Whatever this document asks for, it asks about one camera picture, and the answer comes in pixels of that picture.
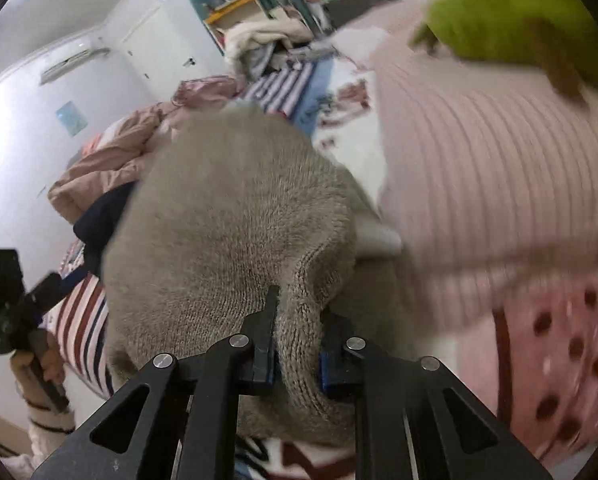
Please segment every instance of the door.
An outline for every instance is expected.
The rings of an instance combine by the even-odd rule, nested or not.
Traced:
[[[163,7],[143,18],[123,39],[125,55],[154,96],[169,101],[178,84],[208,75]]]

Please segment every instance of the plush toy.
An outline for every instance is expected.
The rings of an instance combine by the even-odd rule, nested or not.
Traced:
[[[441,42],[464,59],[534,64],[557,92],[598,87],[598,25],[580,0],[432,0],[410,45]]]

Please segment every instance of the gray-brown garment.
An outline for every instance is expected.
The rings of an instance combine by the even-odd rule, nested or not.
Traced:
[[[320,313],[348,282],[335,310],[388,349],[399,340],[390,263],[366,263],[351,280],[360,212],[368,207],[351,175],[284,119],[256,109],[193,116],[136,192],[106,257],[116,378],[158,352],[204,352],[238,332],[278,284],[283,384],[267,399],[242,397],[239,430],[351,442],[351,407],[327,400],[315,379]]]

